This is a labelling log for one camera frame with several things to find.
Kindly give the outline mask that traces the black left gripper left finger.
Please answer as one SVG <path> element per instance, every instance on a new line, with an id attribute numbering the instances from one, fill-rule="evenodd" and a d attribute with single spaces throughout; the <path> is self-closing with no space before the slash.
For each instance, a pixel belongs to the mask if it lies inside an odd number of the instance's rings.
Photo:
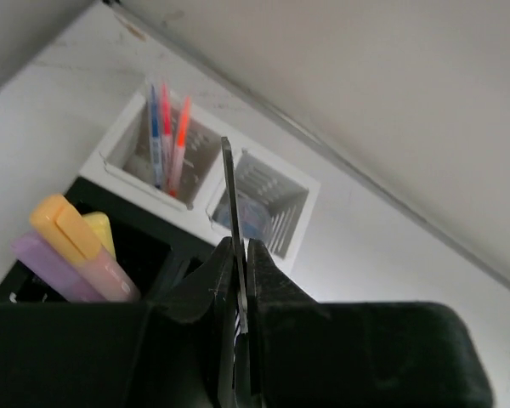
<path id="1" fill-rule="evenodd" d="M 234 255 L 224 238 L 137 303 L 0 303 L 0 407 L 229 407 Z"/>

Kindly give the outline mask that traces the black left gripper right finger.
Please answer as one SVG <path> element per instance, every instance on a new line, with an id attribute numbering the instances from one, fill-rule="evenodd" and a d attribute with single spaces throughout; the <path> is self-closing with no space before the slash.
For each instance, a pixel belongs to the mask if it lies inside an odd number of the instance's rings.
<path id="1" fill-rule="evenodd" d="M 250 394 L 264 407 L 490 407 L 470 332 L 433 302 L 320 303 L 247 249 Z"/>

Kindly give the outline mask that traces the black scissors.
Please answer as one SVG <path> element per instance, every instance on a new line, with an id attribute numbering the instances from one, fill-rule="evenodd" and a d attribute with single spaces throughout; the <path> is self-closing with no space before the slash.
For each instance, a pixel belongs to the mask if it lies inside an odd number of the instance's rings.
<path id="1" fill-rule="evenodd" d="M 234 161 L 232 149 L 227 137 L 221 138 L 224 160 L 224 176 L 229 195 L 230 232 L 235 254 L 235 271 L 237 273 L 237 303 L 240 322 L 240 334 L 235 343 L 235 400 L 238 407 L 252 407 L 250 358 L 247 319 L 247 291 L 245 282 L 246 253 L 238 216 L 237 194 L 235 191 Z"/>

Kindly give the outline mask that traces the purple highlighter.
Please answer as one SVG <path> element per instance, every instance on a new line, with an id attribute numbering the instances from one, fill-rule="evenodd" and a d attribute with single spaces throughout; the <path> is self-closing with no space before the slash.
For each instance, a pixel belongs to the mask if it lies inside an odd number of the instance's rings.
<path id="1" fill-rule="evenodd" d="M 14 240 L 11 248 L 19 261 L 65 300 L 74 303 L 105 301 L 36 231 Z"/>

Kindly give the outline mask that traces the yellow highlighter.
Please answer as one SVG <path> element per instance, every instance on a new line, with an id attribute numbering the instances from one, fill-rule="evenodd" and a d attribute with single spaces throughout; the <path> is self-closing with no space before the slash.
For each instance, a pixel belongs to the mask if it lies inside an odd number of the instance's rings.
<path id="1" fill-rule="evenodd" d="M 90 229 L 97 235 L 107 252 L 116 259 L 116 250 L 111 231 L 111 222 L 103 212 L 91 212 L 82 216 Z"/>

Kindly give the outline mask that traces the orange highlighter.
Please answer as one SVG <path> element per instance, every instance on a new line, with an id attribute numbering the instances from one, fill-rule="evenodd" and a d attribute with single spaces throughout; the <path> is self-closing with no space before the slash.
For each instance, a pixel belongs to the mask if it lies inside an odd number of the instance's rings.
<path id="1" fill-rule="evenodd" d="M 64 196 L 44 198 L 32 211 L 29 221 L 105 300 L 136 302 L 140 299 L 139 289 Z"/>

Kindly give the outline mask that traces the orange double-tip pen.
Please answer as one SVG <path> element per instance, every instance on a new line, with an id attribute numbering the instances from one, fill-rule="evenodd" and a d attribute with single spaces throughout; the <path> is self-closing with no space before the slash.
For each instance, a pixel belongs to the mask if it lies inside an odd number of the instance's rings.
<path id="1" fill-rule="evenodd" d="M 178 115 L 177 132 L 173 146 L 172 166 L 168 181 L 168 192 L 172 197 L 177 197 L 179 193 L 179 182 L 184 162 L 185 140 L 190 126 L 190 107 L 191 98 L 187 96 L 184 99 L 182 109 Z"/>

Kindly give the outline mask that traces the blue pen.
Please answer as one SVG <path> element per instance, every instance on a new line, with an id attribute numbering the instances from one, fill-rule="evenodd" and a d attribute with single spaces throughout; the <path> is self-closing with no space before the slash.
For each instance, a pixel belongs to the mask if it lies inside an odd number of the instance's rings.
<path id="1" fill-rule="evenodd" d="M 150 161 L 154 172 L 154 186 L 162 187 L 162 144 L 158 117 L 158 98 L 155 85 L 151 82 L 148 86 L 148 112 L 150 128 Z"/>

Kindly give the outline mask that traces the red double-tip pen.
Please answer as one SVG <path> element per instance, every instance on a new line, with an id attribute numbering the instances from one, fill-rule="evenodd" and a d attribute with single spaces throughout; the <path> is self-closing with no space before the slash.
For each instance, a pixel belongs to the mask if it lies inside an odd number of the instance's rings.
<path id="1" fill-rule="evenodd" d="M 168 191 L 168 183 L 171 172 L 173 154 L 173 135 L 172 135 L 171 104 L 166 83 L 163 83 L 161 85 L 160 113 L 161 113 L 161 155 L 163 171 L 162 188 L 164 191 Z"/>

